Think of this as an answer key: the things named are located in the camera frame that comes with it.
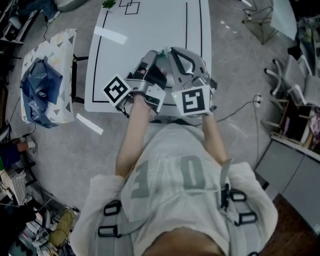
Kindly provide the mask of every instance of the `cabinet door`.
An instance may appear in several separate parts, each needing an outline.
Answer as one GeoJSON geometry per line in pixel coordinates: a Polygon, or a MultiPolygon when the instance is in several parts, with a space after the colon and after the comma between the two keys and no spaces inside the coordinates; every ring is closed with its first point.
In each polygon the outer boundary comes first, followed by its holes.
{"type": "Polygon", "coordinates": [[[302,158],[302,153],[272,140],[256,172],[282,194],[302,158]]]}
{"type": "Polygon", "coordinates": [[[305,156],[283,196],[312,228],[320,224],[320,163],[305,156]]]}

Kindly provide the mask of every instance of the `plastic buckle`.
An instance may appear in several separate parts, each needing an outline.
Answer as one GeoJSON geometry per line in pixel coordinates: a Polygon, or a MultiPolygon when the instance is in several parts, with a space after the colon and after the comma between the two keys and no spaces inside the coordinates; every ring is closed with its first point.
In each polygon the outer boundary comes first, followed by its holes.
{"type": "Polygon", "coordinates": [[[122,234],[118,234],[118,226],[112,225],[112,226],[100,226],[98,228],[98,236],[101,238],[120,238],[122,237],[122,234]],[[103,230],[112,230],[110,233],[101,233],[103,230]]]}
{"type": "Polygon", "coordinates": [[[221,208],[224,208],[224,210],[227,210],[229,207],[229,192],[230,186],[226,183],[224,189],[221,191],[221,208]]]}
{"type": "Polygon", "coordinates": [[[229,196],[234,202],[245,202],[247,200],[246,194],[237,189],[231,189],[229,196]]]}
{"type": "Polygon", "coordinates": [[[103,209],[104,216],[116,215],[120,212],[122,207],[121,201],[116,199],[108,203],[103,209]]]}
{"type": "Polygon", "coordinates": [[[252,212],[239,213],[239,222],[234,222],[234,224],[239,227],[245,224],[255,223],[257,221],[257,215],[252,212]]]}

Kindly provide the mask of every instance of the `gray floor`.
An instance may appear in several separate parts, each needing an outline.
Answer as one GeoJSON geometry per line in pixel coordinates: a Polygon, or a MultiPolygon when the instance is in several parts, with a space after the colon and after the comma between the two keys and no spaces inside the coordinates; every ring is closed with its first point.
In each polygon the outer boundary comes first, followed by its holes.
{"type": "MultiPolygon", "coordinates": [[[[269,91],[275,82],[264,74],[264,68],[271,67],[274,58],[285,60],[287,48],[293,42],[278,33],[266,45],[261,45],[242,24],[241,20],[245,18],[242,9],[246,6],[238,0],[209,0],[209,5],[212,72],[218,78],[216,118],[229,115],[245,102],[251,101],[257,93],[263,95],[258,118],[268,118],[274,112],[269,102],[269,91]]],[[[78,29],[74,53],[77,56],[88,56],[100,8],[101,0],[88,0],[79,8],[62,13],[49,24],[45,37],[48,39],[67,28],[78,29]]],[[[24,39],[24,45],[16,48],[15,55],[23,58],[40,44],[44,40],[45,30],[44,17],[40,14],[24,39]]],[[[14,64],[14,71],[9,75],[7,119],[10,119],[20,96],[22,61],[17,60],[14,64]]],[[[86,68],[86,61],[78,63],[77,94],[80,97],[84,97],[86,68]]],[[[34,137],[38,141],[39,152],[34,156],[36,166],[33,169],[40,185],[59,201],[82,208],[90,178],[114,172],[115,158],[128,120],[122,114],[86,112],[84,106],[78,103],[73,104],[73,111],[74,115],[80,113],[104,129],[103,134],[100,136],[78,120],[52,129],[37,126],[34,137]]],[[[11,126],[13,137],[20,137],[34,128],[34,125],[22,122],[19,107],[13,115],[11,126]]],[[[261,156],[270,139],[260,122],[258,126],[261,156]]],[[[219,127],[228,154],[236,162],[246,161],[254,167],[257,159],[257,130],[252,104],[220,122],[219,127]]]]}

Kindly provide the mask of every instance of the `potted plant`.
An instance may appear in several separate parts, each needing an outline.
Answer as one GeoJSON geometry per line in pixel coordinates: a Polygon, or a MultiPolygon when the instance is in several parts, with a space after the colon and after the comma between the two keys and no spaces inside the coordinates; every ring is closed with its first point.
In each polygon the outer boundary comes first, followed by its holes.
{"type": "Polygon", "coordinates": [[[116,6],[116,0],[104,0],[102,3],[102,7],[108,10],[111,10],[114,6],[116,6]]]}

